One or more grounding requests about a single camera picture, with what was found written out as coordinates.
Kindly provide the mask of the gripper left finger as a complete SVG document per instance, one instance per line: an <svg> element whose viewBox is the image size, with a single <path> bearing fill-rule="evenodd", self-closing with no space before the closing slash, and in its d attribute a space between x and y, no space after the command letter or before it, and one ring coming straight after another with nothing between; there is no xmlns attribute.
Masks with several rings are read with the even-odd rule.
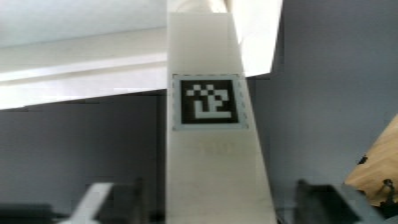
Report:
<svg viewBox="0 0 398 224"><path fill-rule="evenodd" d="M58 224L146 224L145 184L97 183L75 212Z"/></svg>

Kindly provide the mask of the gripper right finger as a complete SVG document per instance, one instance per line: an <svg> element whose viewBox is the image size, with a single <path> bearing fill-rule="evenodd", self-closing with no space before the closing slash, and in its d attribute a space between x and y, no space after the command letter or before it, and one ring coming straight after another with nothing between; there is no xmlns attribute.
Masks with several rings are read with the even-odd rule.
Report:
<svg viewBox="0 0 398 224"><path fill-rule="evenodd" d="M298 182L294 224L383 223L383 215L353 187Z"/></svg>

